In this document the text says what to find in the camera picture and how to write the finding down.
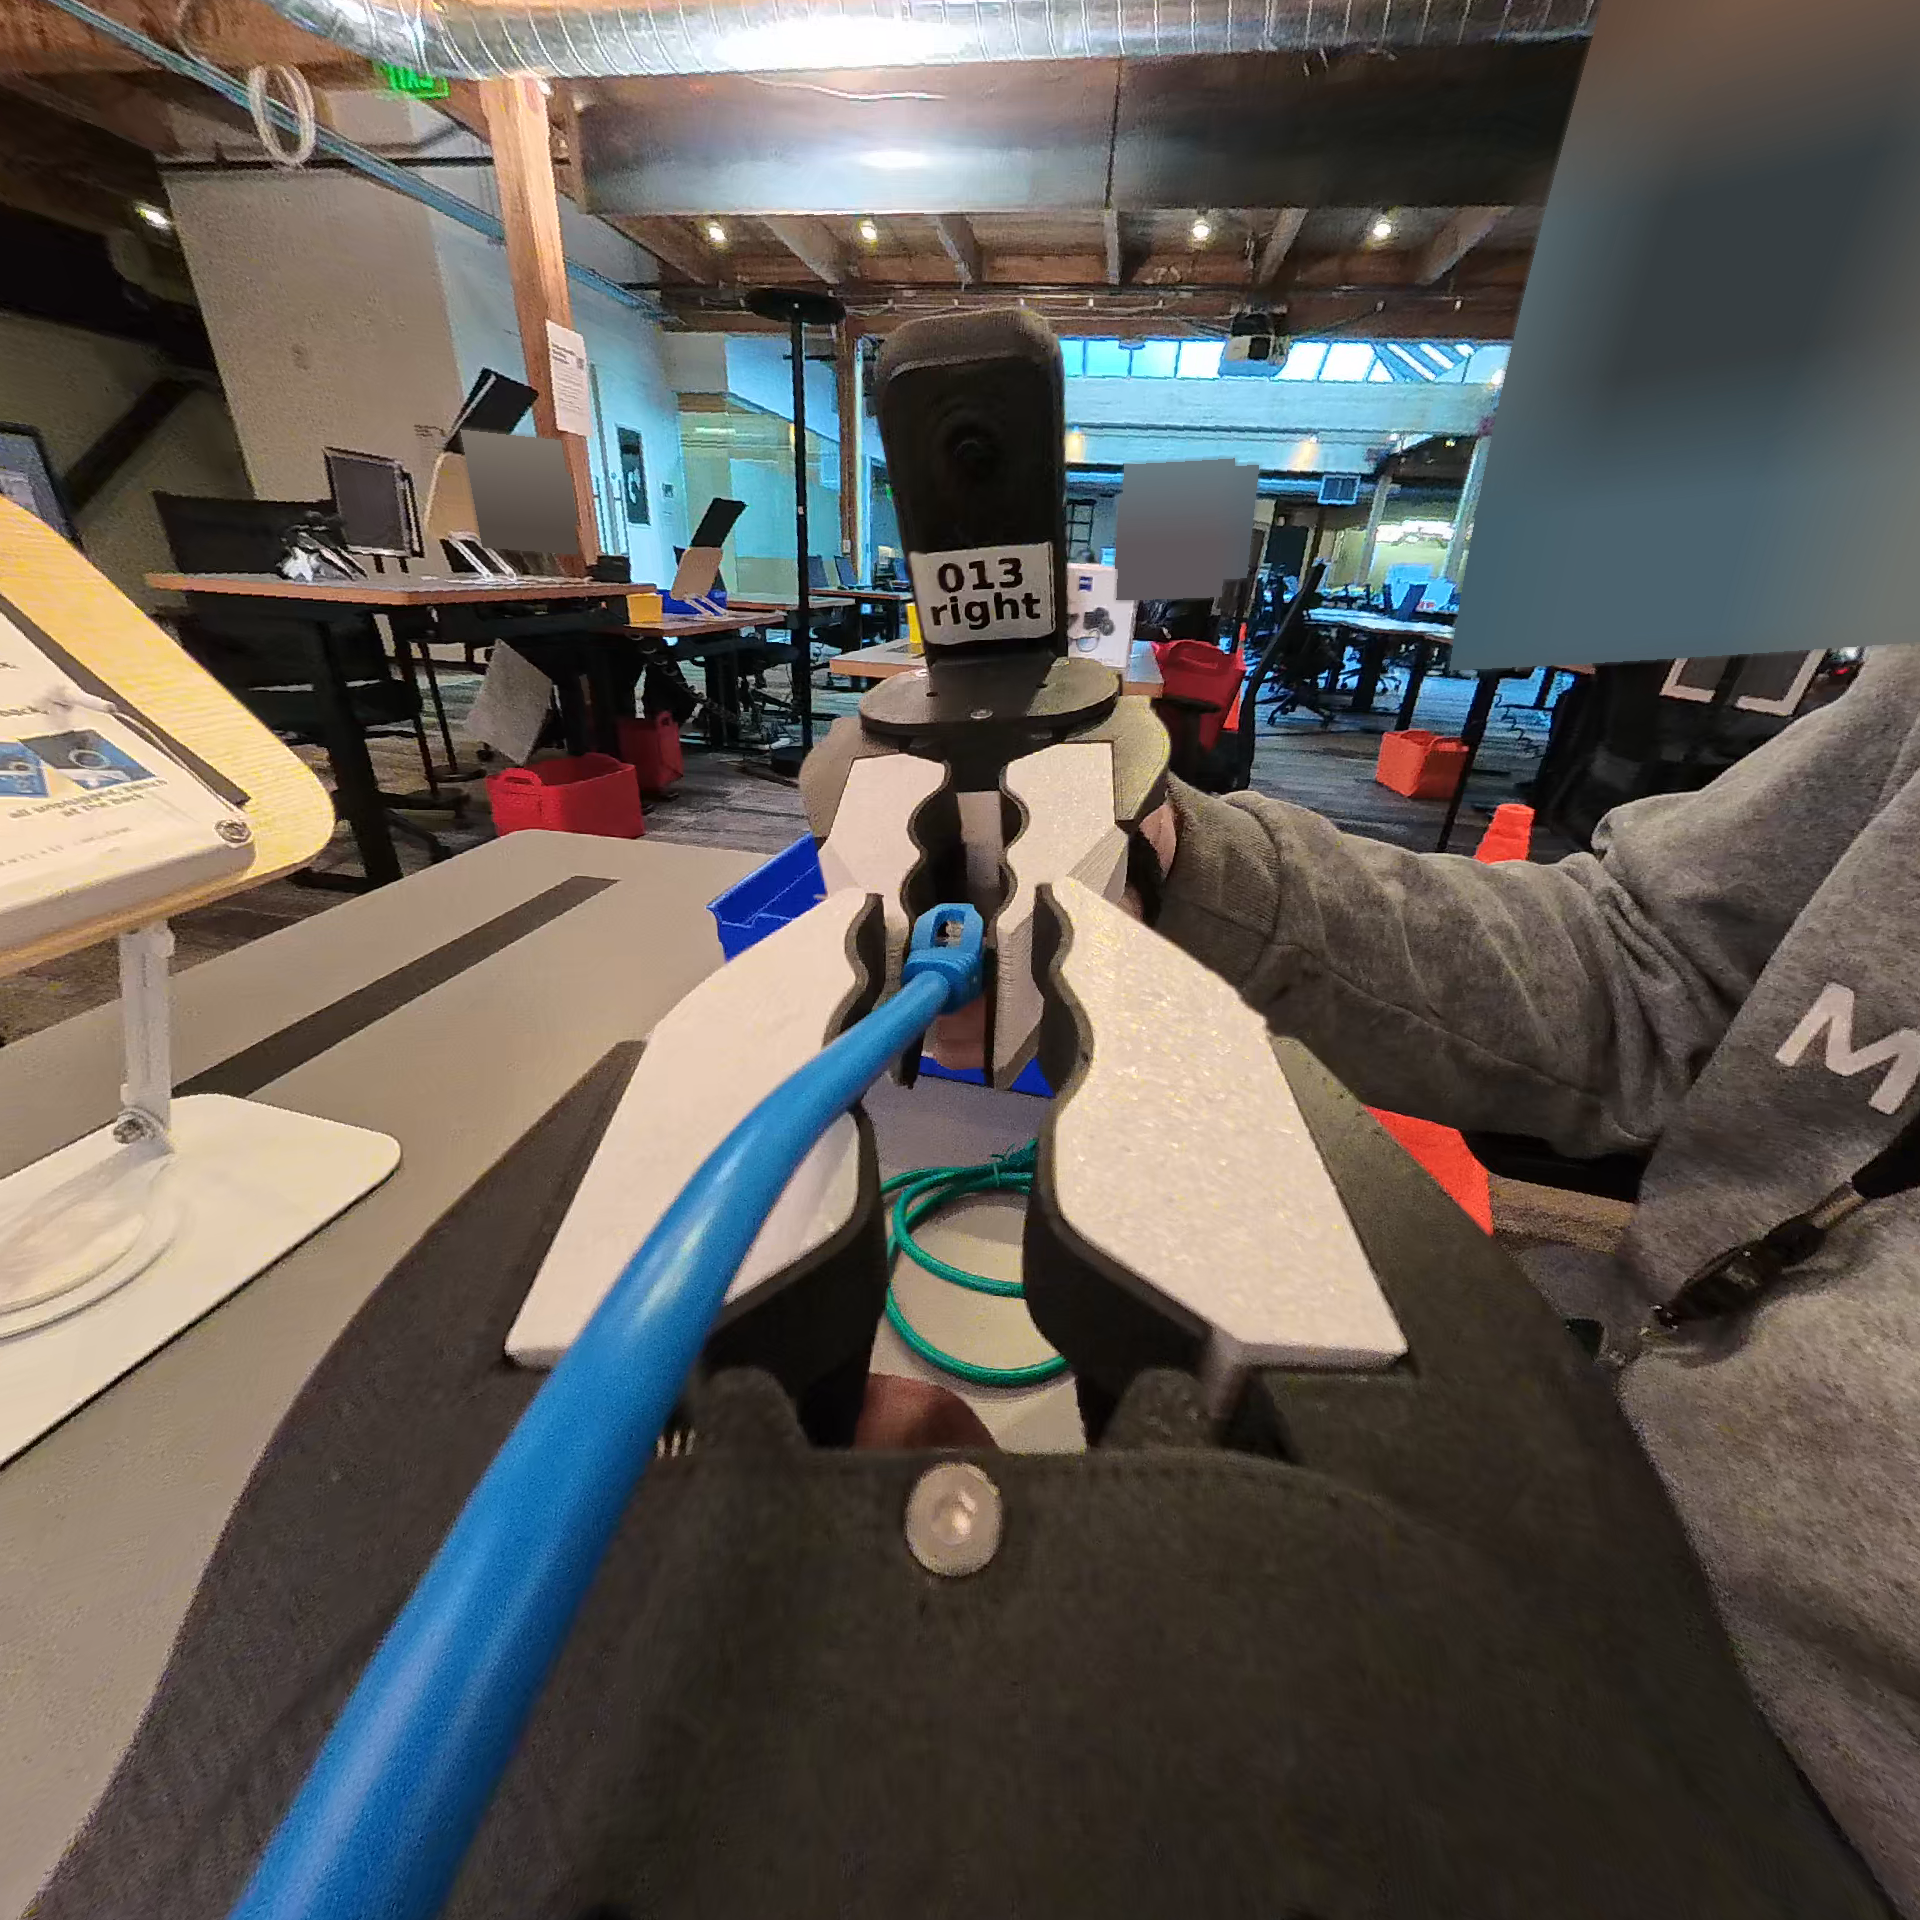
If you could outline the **silver ventilation duct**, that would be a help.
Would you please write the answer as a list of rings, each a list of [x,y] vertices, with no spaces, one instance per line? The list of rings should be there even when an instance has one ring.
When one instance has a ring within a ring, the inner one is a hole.
[[[1592,34],[1595,2],[272,2],[445,80],[819,76],[1019,61],[1451,52]]]

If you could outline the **wooden office desk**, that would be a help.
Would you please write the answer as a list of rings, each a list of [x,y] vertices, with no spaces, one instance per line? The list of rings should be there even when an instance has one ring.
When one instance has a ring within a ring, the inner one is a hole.
[[[314,893],[360,896],[401,876],[398,838],[430,859],[443,839],[415,813],[462,804],[430,785],[384,790],[369,735],[424,726],[419,674],[435,643],[505,645],[555,689],[573,754],[615,745],[633,707],[635,650],[617,602],[622,587],[587,579],[547,584],[499,577],[369,576],[292,581],[267,571],[152,571],[146,584],[180,596],[173,634],[228,694],[282,741],[317,749],[334,810],[348,826],[355,873],[302,868]]]

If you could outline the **person's right forearm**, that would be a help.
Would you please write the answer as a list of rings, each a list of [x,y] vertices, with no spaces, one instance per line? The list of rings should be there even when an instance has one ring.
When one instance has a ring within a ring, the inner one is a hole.
[[[1364,1103],[1567,1157],[1645,1153],[1731,1010],[1618,864],[1412,851],[1170,779],[1150,925]]]

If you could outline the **person in grey hoodie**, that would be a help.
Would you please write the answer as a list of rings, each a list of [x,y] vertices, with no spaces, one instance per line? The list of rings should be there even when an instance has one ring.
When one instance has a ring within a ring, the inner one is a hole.
[[[1916,1189],[1741,1313],[1645,1319],[1916,1118],[1916,645],[1600,856],[1731,1020],[1651,1143],[1623,1255],[1622,1401],[1762,1706],[1904,1916],[1917,1843]]]

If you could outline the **black computer monitor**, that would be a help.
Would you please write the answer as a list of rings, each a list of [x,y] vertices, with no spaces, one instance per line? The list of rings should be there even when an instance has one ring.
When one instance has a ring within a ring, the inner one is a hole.
[[[404,461],[331,444],[322,461],[346,552],[377,561],[424,558],[417,492]]]

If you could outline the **black office chair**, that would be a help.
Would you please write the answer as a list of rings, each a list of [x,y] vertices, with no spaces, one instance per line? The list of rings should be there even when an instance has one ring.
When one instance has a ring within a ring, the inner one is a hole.
[[[1309,618],[1322,600],[1328,570],[1323,558],[1308,564],[1242,686],[1239,732],[1248,739],[1257,735],[1261,714],[1284,718],[1305,709],[1319,728],[1331,726],[1331,712],[1322,706],[1319,694],[1328,674],[1325,648]]]

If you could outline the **wooden post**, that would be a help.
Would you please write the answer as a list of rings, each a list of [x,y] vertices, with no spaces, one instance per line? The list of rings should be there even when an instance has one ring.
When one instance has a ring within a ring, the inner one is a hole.
[[[533,427],[564,456],[571,488],[571,571],[600,558],[587,439],[564,427],[554,393],[550,328],[571,331],[559,189],[552,157],[547,100],[536,77],[489,77],[478,86],[491,150],[494,192],[527,381],[536,387]]]

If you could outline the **wooden document stand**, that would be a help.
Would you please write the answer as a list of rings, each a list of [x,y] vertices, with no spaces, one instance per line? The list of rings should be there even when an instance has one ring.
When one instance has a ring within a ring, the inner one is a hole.
[[[35,1447],[205,1313],[331,1225],[401,1163],[391,1136],[225,1091],[173,1059],[173,921],[288,878],[331,833],[317,776],[80,550],[4,498],[1,611],[16,605],[248,800],[252,869],[4,954],[4,978],[113,944],[108,1113],[59,1118],[55,1078],[4,1083],[1,1460]]]

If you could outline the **printed instruction sheet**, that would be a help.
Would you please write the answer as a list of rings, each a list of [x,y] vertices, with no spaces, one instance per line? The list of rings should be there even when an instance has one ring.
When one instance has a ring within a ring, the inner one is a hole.
[[[245,807],[238,785],[4,602],[4,954],[248,873]]]

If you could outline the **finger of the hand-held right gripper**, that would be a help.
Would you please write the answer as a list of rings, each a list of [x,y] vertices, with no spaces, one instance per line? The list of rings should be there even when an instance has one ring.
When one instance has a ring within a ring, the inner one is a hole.
[[[1043,991],[1037,980],[1039,888],[1074,879],[1118,899],[1128,831],[1115,818],[1114,741],[1063,739],[1011,759],[1000,795],[1013,807],[1001,850],[1003,896],[991,923],[994,983],[982,1074],[1010,1091],[1037,1053]]]
[[[837,954],[848,968],[822,1032],[825,1044],[899,991],[913,889],[928,865],[916,820],[947,787],[947,766],[913,754],[859,756],[845,769],[822,843],[825,899],[837,913]]]

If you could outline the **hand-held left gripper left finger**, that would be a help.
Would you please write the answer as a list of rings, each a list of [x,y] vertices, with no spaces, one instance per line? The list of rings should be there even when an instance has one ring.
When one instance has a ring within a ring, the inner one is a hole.
[[[554,1368],[668,1204],[732,1127],[878,1000],[881,899],[827,893],[709,971],[642,1046],[505,1332],[517,1368]],[[827,1373],[871,1344],[883,1293],[871,1130],[840,1116],[756,1230],[705,1342],[714,1368]]]

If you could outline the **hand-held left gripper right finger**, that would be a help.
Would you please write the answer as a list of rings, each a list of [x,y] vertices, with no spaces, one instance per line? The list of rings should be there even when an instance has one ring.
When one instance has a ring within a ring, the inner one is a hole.
[[[1266,1375],[1389,1403],[1412,1338],[1379,1233],[1399,1141],[1299,1047],[1088,881],[1033,902],[1041,1055],[1021,1278],[1068,1360],[1083,1443],[1171,1373],[1223,1433]]]

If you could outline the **blue plastic bin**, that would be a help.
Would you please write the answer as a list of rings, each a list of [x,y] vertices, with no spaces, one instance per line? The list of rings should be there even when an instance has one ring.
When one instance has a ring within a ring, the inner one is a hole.
[[[722,889],[707,902],[717,942],[726,959],[758,946],[781,925],[798,920],[825,897],[825,881],[815,841],[803,831],[789,846],[764,859],[752,873]],[[979,1067],[947,1067],[932,1053],[921,1051],[921,1078],[944,1078],[953,1083],[987,1090],[991,1083]],[[1037,1061],[1028,1061],[1010,1091],[1033,1097],[1051,1097],[1051,1086]]]

